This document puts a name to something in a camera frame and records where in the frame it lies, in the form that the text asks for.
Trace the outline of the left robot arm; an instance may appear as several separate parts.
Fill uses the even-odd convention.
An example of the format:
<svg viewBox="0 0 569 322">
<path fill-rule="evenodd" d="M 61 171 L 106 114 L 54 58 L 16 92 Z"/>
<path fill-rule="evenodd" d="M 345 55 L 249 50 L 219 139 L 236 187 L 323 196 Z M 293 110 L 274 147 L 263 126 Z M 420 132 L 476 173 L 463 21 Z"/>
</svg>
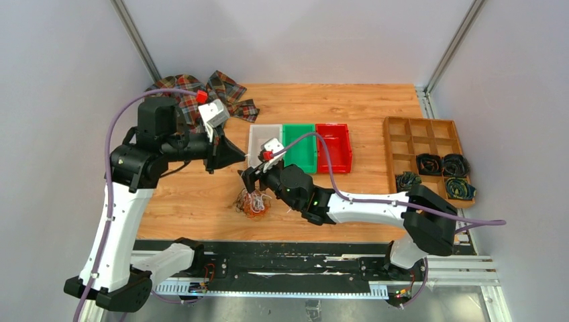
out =
<svg viewBox="0 0 569 322">
<path fill-rule="evenodd" d="M 178 128 L 181 109 L 174 98 L 150 97 L 140 103 L 136 126 L 120 146 L 105 153 L 100 224 L 84 268 L 64 284 L 66 294 L 93 300 L 108 311 L 134 313 L 167 278 L 204 272 L 203 244 L 183 237 L 140 263 L 131 261 L 142 216 L 159 180 L 169 174 L 170 163 L 200 160 L 213 173 L 245 159 L 223 132 L 229 112 L 221 100 L 200 99 L 199 113 L 205 131 L 192 133 Z"/>
</svg>

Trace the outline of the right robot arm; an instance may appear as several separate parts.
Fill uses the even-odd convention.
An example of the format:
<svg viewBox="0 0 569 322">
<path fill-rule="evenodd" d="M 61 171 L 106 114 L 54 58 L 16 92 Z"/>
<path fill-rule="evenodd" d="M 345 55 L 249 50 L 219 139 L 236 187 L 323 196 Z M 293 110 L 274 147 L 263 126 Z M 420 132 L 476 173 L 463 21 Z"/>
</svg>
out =
<svg viewBox="0 0 569 322">
<path fill-rule="evenodd" d="M 404 229 L 404 236 L 389 244 L 383 262 L 385 274 L 394 280 L 402 279 L 428 255 L 453 252 L 457 209 L 422 184 L 387 195 L 346 193 L 317 186 L 298 166 L 281 162 L 270 168 L 249 167 L 238 174 L 248 192 L 269 189 L 314 225 L 357 222 Z"/>
</svg>

